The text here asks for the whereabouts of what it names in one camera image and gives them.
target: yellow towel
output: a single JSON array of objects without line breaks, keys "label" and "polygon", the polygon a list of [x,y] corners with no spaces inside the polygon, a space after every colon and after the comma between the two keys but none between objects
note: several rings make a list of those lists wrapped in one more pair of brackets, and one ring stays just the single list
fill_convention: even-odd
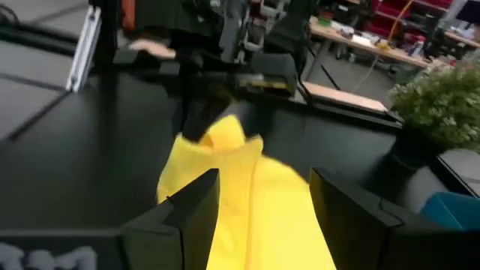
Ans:
[{"label": "yellow towel", "polygon": [[160,176],[158,202],[211,168],[220,171],[220,206],[208,270],[335,269],[307,183],[245,141],[237,118],[213,124],[199,144],[175,140]]}]

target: potted plant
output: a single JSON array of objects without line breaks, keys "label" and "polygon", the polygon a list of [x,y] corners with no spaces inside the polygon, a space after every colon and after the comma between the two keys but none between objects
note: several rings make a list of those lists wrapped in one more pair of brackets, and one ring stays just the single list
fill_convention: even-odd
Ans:
[{"label": "potted plant", "polygon": [[404,120],[391,156],[418,169],[448,149],[480,151],[480,64],[435,68],[392,90]]}]

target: black table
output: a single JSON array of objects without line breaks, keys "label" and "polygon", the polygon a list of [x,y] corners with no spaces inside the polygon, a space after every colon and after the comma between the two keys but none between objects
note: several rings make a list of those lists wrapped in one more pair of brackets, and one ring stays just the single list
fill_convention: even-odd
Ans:
[{"label": "black table", "polygon": [[0,140],[60,95],[57,91],[14,82],[0,74]]},{"label": "black table", "polygon": [[[129,76],[118,86],[69,94],[0,145],[0,232],[111,228],[150,209],[178,104],[160,86]],[[286,107],[242,101],[225,113],[238,115],[247,135],[262,135],[265,155],[306,179],[311,167],[321,167],[414,211],[437,191],[461,188],[449,178],[445,185],[430,168],[411,174],[386,158],[397,123],[333,106],[307,113],[302,104]]]}]

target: wooden table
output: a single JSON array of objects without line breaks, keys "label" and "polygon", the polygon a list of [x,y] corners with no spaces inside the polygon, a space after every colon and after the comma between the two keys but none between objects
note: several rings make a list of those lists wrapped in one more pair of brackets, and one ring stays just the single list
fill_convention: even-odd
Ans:
[{"label": "wooden table", "polygon": [[350,94],[344,91],[334,90],[332,88],[313,84],[310,82],[304,82],[304,84],[312,95],[331,98],[336,101],[342,101],[348,104],[354,104],[372,110],[378,110],[382,112],[387,111],[387,108],[385,108],[385,106],[383,106],[383,104],[378,100],[372,100],[370,98],[361,97],[356,94]]},{"label": "wooden table", "polygon": [[365,43],[358,43],[355,42],[354,40],[347,39],[345,37],[342,37],[340,34],[337,33],[335,29],[332,27],[325,27],[321,26],[317,22],[317,18],[311,17],[310,18],[310,30],[312,32],[312,35],[320,36],[322,38],[325,38],[326,41],[322,42],[321,47],[318,50],[318,53],[316,54],[316,58],[313,61],[312,66],[310,67],[310,70],[307,73],[307,80],[311,78],[311,75],[313,73],[314,67],[318,64],[319,60],[321,59],[322,55],[327,53],[327,49],[330,46],[330,43],[332,41],[346,44],[347,46],[350,47],[355,47],[361,50],[366,50],[368,52],[374,53],[379,56],[385,56],[390,59],[395,59],[403,63],[415,65],[420,68],[426,68],[430,63],[426,62],[424,58],[415,58],[412,56],[408,56],[408,54],[403,51],[402,49],[389,49],[389,50],[384,50],[384,49],[379,49],[376,46],[372,44],[365,44]]},{"label": "wooden table", "polygon": [[446,31],[445,32],[445,36],[453,39],[453,40],[456,40],[456,41],[459,41],[461,43],[465,43],[466,45],[468,46],[471,46],[471,47],[474,47],[476,49],[480,49],[480,43],[478,42],[475,42],[473,40],[470,40],[468,38],[465,38],[465,37],[462,37],[458,34],[455,34],[454,32],[451,32],[451,31]]}]

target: workbench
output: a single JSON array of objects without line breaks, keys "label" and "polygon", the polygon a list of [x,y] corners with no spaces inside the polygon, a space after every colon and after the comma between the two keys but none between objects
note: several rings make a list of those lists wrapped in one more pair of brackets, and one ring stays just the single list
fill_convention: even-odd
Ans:
[{"label": "workbench", "polygon": [[397,60],[399,62],[415,65],[420,68],[426,68],[430,64],[424,58],[415,58],[412,56],[408,56],[408,54],[402,49],[388,49],[388,50],[379,49],[371,43],[365,43],[365,42],[360,43],[360,42],[356,42],[354,39],[348,39],[348,38],[342,37],[341,34],[337,33],[337,31],[332,27],[325,27],[325,26],[319,25],[317,22],[317,18],[315,17],[310,18],[310,30],[312,35],[325,38],[325,40],[321,43],[320,48],[316,53],[315,59],[313,60],[313,64],[310,66],[310,69],[307,72],[307,76],[306,76],[307,81],[311,80],[311,76],[312,76],[312,73],[314,72],[314,68],[320,63],[321,58],[323,58],[324,55],[327,53],[328,48],[330,47],[330,44],[332,41],[345,44],[349,47],[366,50],[378,56],[383,56],[386,58]]}]

